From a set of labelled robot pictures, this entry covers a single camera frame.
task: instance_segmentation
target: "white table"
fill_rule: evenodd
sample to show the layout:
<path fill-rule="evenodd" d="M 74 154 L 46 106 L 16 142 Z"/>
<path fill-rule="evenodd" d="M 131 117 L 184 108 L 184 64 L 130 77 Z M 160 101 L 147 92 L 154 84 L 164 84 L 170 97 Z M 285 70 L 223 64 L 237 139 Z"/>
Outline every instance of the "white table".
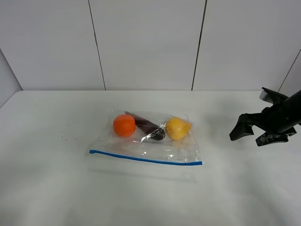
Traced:
<path fill-rule="evenodd" d="M 0 109 L 0 225 L 301 225 L 301 130 L 232 142 L 258 91 L 23 91 Z M 87 154 L 111 109 L 189 115 L 203 166 Z"/>

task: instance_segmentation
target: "orange fruit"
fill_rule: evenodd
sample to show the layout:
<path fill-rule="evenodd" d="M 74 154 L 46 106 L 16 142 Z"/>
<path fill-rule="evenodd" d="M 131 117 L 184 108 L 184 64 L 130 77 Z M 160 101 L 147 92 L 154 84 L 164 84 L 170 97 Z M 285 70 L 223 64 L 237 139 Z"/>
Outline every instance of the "orange fruit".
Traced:
<path fill-rule="evenodd" d="M 119 115 L 114 120 L 113 127 L 118 136 L 129 137 L 136 130 L 135 119 L 128 114 Z"/>

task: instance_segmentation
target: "clear plastic bag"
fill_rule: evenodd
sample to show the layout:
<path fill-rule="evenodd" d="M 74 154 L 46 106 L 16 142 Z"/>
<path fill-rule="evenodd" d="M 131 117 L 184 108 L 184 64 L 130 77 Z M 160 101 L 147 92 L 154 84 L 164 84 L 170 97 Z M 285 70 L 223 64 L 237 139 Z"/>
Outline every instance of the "clear plastic bag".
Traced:
<path fill-rule="evenodd" d="M 123 114 L 131 115 L 135 119 L 135 132 L 128 137 L 118 136 L 113 127 L 116 117 Z M 179 124 L 190 125 L 187 133 L 171 134 L 170 128 Z M 106 128 L 91 145 L 89 152 L 161 164 L 202 165 L 192 130 L 193 124 L 190 121 L 166 113 L 112 111 Z"/>

